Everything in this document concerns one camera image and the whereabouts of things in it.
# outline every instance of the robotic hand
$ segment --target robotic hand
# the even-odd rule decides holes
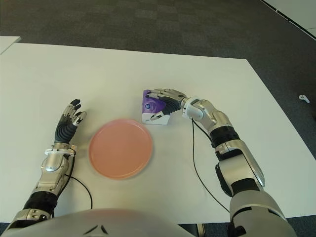
[[[151,120],[182,110],[183,117],[200,122],[206,129],[219,160],[215,170],[220,185],[232,197],[229,237],[296,236],[277,203],[263,190],[262,170],[223,112],[207,100],[187,97],[172,89],[151,90],[147,97],[167,102]]]
[[[75,114],[80,107],[80,100],[76,99],[65,108],[55,131],[54,145],[45,151],[47,158],[41,165],[41,177],[7,230],[27,227],[53,215],[57,199],[69,180],[65,174],[72,173],[76,147],[70,147],[70,141],[86,117],[86,112]]]

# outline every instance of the robot finger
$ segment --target robot finger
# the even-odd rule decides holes
[[[158,119],[158,118],[161,118],[161,117],[164,116],[164,115],[165,115],[165,114],[163,114],[163,112],[160,111],[160,112],[154,114],[153,116],[151,116],[150,120],[151,120],[151,121],[154,121],[154,120],[156,120],[156,119]]]
[[[86,116],[87,116],[86,111],[76,113],[72,119],[73,125],[78,127],[79,124],[85,119]]]

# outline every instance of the black finger segment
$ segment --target black finger segment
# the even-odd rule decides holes
[[[75,100],[73,100],[70,104],[72,104],[72,105],[77,105],[77,104],[79,104],[80,103],[80,99],[75,99]]]
[[[79,109],[81,107],[81,104],[78,104],[75,106],[75,110]]]

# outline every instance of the gray carpet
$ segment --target gray carpet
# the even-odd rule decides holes
[[[0,3],[1,35],[21,36],[21,42],[245,58],[316,157],[316,42],[259,0]],[[316,236],[315,216],[289,222],[299,236]],[[206,228],[223,236],[222,225]]]

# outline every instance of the black joint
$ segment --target black joint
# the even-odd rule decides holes
[[[209,136],[211,138],[213,148],[216,148],[218,145],[221,145],[224,142],[239,140],[238,134],[231,126],[218,127],[211,131]]]
[[[67,125],[66,123],[59,123],[56,128],[55,132],[55,142],[62,142],[62,143],[70,143],[70,140],[74,136],[77,127],[74,126],[72,123]]]
[[[38,209],[52,214],[57,205],[57,196],[50,192],[40,191],[31,194],[30,198],[24,205],[24,209]]]
[[[254,179],[246,178],[232,183],[234,195],[242,191],[256,190],[260,191]]]
[[[229,159],[229,158],[241,155],[242,151],[239,149],[235,149],[235,150],[226,152],[224,154],[220,154],[219,151],[216,151],[215,154],[216,154],[218,160],[225,160],[225,159]]]
[[[166,106],[162,110],[164,115],[169,115],[170,113],[175,112],[175,111],[180,109],[180,104],[173,99],[169,99],[169,98],[165,97],[163,99],[163,102],[166,103]]]
[[[243,226],[235,227],[233,221],[231,221],[227,227],[227,236],[228,237],[238,237],[238,236],[245,235],[246,233],[247,232]]]
[[[224,191],[224,193],[226,193],[228,196],[232,197],[232,191],[229,189],[227,183],[225,182],[224,176],[221,172],[221,169],[219,167],[219,164],[217,164],[215,166],[215,171],[217,174],[217,178],[219,180],[219,183],[221,184],[222,190]]]

